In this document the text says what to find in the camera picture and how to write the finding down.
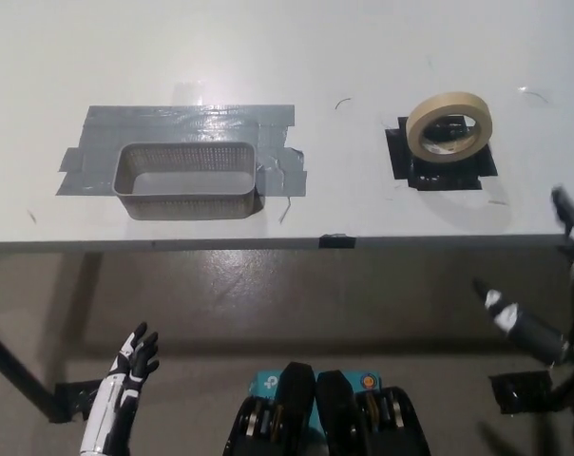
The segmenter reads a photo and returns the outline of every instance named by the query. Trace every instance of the white table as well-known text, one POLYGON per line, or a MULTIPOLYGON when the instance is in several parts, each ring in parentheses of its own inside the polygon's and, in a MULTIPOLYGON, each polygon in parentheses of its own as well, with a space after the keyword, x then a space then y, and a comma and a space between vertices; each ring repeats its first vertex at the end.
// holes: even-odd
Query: white table
POLYGON ((0 2, 0 250, 552 242, 560 182, 574 197, 574 0, 0 2), (417 192, 394 180, 384 129, 451 90, 488 102, 499 177, 417 192), (282 223, 283 198, 244 220, 152 222, 55 196, 90 105, 195 103, 295 105, 308 194, 282 223))

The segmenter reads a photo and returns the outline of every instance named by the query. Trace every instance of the black tape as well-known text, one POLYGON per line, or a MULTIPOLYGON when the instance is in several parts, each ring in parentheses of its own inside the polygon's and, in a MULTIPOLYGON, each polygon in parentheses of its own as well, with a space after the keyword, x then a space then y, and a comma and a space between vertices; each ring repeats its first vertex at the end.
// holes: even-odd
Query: black tape
POLYGON ((346 235, 325 235, 318 239, 319 249, 353 249, 356 237, 346 235))
MULTIPOLYGON (((415 157, 408 146, 407 117, 399 117, 399 128, 385 130, 391 154, 392 173, 397 180, 407 180, 418 191, 480 190, 480 177, 498 176, 489 145, 472 157, 452 163, 431 163, 415 157)), ((467 133, 464 116, 449 116, 430 125, 425 137, 434 142, 451 141, 454 135, 467 133)))

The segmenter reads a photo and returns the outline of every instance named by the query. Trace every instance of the black metal bracket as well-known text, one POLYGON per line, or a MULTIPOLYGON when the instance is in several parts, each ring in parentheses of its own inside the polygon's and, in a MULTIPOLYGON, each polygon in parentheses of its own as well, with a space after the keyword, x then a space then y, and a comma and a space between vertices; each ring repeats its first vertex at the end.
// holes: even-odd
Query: black metal bracket
MULTIPOLYGON (((391 154, 392 173, 407 180, 418 191, 480 190, 480 177, 498 176, 489 145, 467 159, 451 163, 431 163, 415 157, 408 146, 407 117, 399 117, 399 128, 385 130, 391 154)), ((439 119, 425 131, 435 142, 453 140, 454 132, 467 131, 463 116, 439 119)))
POLYGON ((546 370, 505 373, 489 379, 503 414, 555 411, 550 401, 551 376, 546 370))
POLYGON ((0 341, 0 373, 10 381, 51 423, 68 423, 82 413, 88 418, 101 380, 62 383, 48 391, 0 341))
POLYGON ((55 386, 55 399, 67 410, 70 418, 82 413, 86 421, 97 397, 101 380, 86 382, 59 383, 55 386))

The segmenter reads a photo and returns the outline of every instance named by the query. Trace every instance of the robot finger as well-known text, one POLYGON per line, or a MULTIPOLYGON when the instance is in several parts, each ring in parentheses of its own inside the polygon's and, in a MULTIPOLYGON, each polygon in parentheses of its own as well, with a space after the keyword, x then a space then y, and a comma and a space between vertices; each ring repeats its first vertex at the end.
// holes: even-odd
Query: robot finger
POLYGON ((135 329, 135 331, 132 332, 124 342, 123 347, 120 349, 121 355, 126 356, 126 358, 130 358, 131 354, 133 354, 133 352, 138 349, 140 345, 139 341, 144 336, 146 331, 147 323, 140 323, 137 329, 135 329))

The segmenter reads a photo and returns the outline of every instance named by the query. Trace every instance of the gray duct tape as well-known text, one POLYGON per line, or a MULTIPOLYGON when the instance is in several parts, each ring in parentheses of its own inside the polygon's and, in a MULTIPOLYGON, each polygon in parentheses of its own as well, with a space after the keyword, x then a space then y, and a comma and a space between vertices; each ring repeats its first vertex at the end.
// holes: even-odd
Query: gray duct tape
POLYGON ((286 148, 291 105, 91 106, 80 143, 69 148, 57 195, 111 196, 120 151, 131 143, 234 141, 258 149, 257 188, 268 197, 303 197, 301 151, 286 148))

